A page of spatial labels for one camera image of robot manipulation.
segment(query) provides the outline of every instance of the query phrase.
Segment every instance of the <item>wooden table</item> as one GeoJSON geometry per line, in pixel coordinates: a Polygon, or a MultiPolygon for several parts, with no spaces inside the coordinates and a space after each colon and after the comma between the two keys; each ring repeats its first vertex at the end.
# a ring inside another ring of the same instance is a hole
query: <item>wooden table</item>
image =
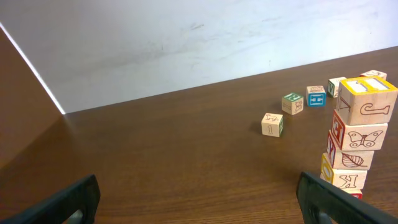
{"type": "MultiPolygon", "coordinates": [[[[280,99],[329,78],[388,73],[398,47],[68,114],[0,171],[0,218],[81,177],[101,189],[97,223],[302,223],[301,171],[320,173],[336,100],[284,113],[282,137],[261,134],[280,99]]],[[[398,216],[398,110],[374,156],[364,201],[398,216]]]]}

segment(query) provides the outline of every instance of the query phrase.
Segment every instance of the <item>scattered block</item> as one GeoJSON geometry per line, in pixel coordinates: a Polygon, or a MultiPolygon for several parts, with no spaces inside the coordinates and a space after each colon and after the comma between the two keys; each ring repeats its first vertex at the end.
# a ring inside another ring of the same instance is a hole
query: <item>scattered block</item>
{"type": "Polygon", "coordinates": [[[388,124],[347,125],[336,110],[331,122],[331,135],[342,151],[381,149],[388,124]]]}
{"type": "Polygon", "coordinates": [[[333,169],[369,170],[374,151],[342,151],[336,141],[328,134],[328,158],[333,169]]]}
{"type": "Polygon", "coordinates": [[[347,125],[388,123],[398,89],[380,77],[340,81],[336,110],[347,125]]]}
{"type": "Polygon", "coordinates": [[[340,78],[331,78],[329,79],[328,82],[328,94],[333,97],[336,98],[337,97],[337,93],[338,93],[338,86],[341,80],[347,79],[346,77],[340,77],[340,78]]]}
{"type": "Polygon", "coordinates": [[[354,196],[358,199],[362,199],[362,191],[361,190],[348,190],[348,189],[343,189],[346,193],[349,193],[351,196],[354,196]]]}
{"type": "Polygon", "coordinates": [[[284,128],[284,118],[281,114],[266,113],[261,121],[263,135],[279,137],[284,128]]]}
{"type": "Polygon", "coordinates": [[[307,86],[305,99],[310,107],[324,106],[326,100],[325,89],[323,86],[307,86]]]}
{"type": "Polygon", "coordinates": [[[386,74],[386,73],[384,73],[384,72],[379,72],[379,71],[376,71],[376,70],[370,70],[370,71],[368,71],[368,72],[364,72],[364,73],[360,74],[359,76],[360,76],[360,77],[377,76],[377,77],[380,77],[380,78],[382,78],[382,79],[384,79],[384,80],[387,79],[387,74],[386,74]]]}
{"type": "Polygon", "coordinates": [[[304,97],[297,93],[291,93],[282,97],[282,110],[288,114],[295,115],[304,108],[304,97]]]}
{"type": "Polygon", "coordinates": [[[325,181],[340,189],[361,190],[364,187],[366,170],[333,169],[328,158],[328,153],[322,154],[321,172],[325,181]]]}

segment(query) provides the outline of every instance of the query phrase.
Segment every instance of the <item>stack of wooden blocks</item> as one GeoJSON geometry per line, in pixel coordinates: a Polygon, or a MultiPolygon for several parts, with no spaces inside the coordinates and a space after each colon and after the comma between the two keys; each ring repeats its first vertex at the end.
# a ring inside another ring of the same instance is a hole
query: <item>stack of wooden blocks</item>
{"type": "Polygon", "coordinates": [[[337,97],[321,178],[362,198],[375,150],[380,150],[398,89],[386,74],[370,71],[359,78],[329,80],[328,93],[337,97]]]}

